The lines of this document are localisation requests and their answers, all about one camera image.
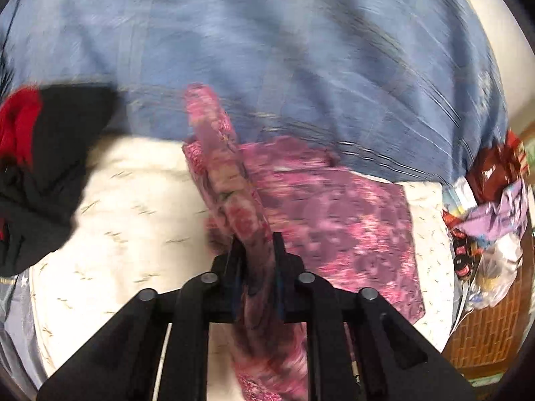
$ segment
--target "wooden surface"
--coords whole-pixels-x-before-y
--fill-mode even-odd
[[[524,263],[507,296],[494,308],[468,315],[442,353],[467,379],[505,372],[516,357],[529,321],[534,259],[531,224],[521,245]]]

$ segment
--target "purple floral fabric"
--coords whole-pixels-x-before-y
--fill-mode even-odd
[[[186,109],[196,136],[184,152],[212,213],[212,240],[227,246],[236,234],[247,250],[250,279],[233,357],[248,401],[308,397],[304,327],[282,324],[270,302],[271,230],[337,288],[372,286],[410,322],[423,316],[401,186],[359,177],[329,151],[291,137],[238,147],[228,116],[204,86],[187,90]]]

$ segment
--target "gray fabric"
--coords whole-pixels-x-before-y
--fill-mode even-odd
[[[28,270],[0,277],[0,363],[30,398],[46,380],[33,324]]]
[[[22,0],[8,52],[15,84],[116,82],[125,132],[184,139],[202,82],[242,142],[293,135],[392,181],[453,183],[507,126],[465,0]]]
[[[17,276],[0,277],[0,363],[22,391],[31,397],[37,393],[36,387],[24,370],[12,338],[5,329],[16,282]]]
[[[31,308],[29,269],[19,274],[5,329],[13,340],[26,373],[37,388],[47,379],[37,344],[33,310]]]

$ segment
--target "white bedsheet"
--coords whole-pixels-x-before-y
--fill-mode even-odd
[[[165,292],[210,269],[204,202],[181,144],[120,137],[99,143],[70,240],[30,270],[35,328],[51,375],[140,289]],[[441,187],[404,184],[425,316],[416,328],[438,349],[453,311],[453,262]],[[208,399],[241,399],[222,333],[213,326]]]

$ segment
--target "red package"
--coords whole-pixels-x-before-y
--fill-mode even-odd
[[[517,151],[520,140],[511,130],[503,145],[483,148],[466,174],[466,180],[479,204],[499,202],[505,188],[522,175]]]

